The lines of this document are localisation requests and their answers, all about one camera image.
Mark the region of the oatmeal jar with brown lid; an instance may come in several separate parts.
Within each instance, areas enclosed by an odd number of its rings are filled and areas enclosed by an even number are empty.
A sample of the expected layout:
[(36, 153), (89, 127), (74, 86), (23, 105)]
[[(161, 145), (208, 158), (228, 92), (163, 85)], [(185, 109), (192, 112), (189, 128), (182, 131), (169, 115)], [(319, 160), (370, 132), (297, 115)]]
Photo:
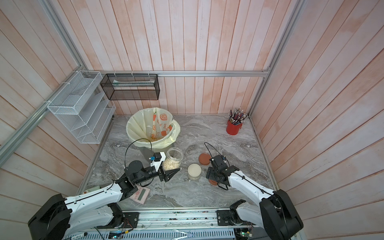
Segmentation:
[(163, 170), (170, 171), (178, 169), (184, 159), (183, 152), (178, 148), (170, 148), (166, 152), (166, 160), (163, 162)]

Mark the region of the brown jar lid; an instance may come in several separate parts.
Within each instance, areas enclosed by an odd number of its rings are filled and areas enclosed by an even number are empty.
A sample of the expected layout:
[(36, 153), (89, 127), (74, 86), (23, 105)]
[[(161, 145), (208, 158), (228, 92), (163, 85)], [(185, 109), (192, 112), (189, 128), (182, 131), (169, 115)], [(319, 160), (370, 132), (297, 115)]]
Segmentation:
[(199, 155), (199, 163), (203, 166), (208, 166), (211, 164), (211, 155), (208, 153), (202, 153)]
[(209, 183), (211, 185), (213, 185), (213, 186), (217, 186), (218, 185), (218, 183), (216, 181), (214, 181), (214, 180), (209, 180)]

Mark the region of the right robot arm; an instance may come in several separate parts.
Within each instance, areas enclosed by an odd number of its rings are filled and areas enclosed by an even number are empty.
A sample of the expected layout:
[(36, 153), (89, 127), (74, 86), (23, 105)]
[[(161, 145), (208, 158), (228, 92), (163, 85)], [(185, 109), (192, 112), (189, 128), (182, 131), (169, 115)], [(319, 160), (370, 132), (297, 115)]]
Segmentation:
[(238, 200), (229, 210), (217, 211), (219, 226), (237, 226), (252, 224), (263, 228), (272, 240), (289, 240), (304, 228), (289, 195), (283, 190), (266, 188), (248, 176), (236, 166), (228, 166), (222, 155), (210, 159), (206, 178), (218, 184), (232, 187), (243, 193), (252, 204)]

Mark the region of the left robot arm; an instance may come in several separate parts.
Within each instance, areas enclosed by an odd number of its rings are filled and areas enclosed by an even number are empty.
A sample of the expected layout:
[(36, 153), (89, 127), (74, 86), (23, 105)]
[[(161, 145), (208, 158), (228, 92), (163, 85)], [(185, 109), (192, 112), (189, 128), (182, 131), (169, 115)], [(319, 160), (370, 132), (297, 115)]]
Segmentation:
[(54, 195), (28, 221), (31, 237), (34, 240), (63, 240), (93, 227), (117, 228), (124, 222), (118, 202), (134, 195), (142, 182), (156, 177), (168, 182), (178, 171), (164, 171), (160, 162), (144, 168), (141, 161), (133, 161), (125, 167), (119, 179), (102, 189), (67, 198)]

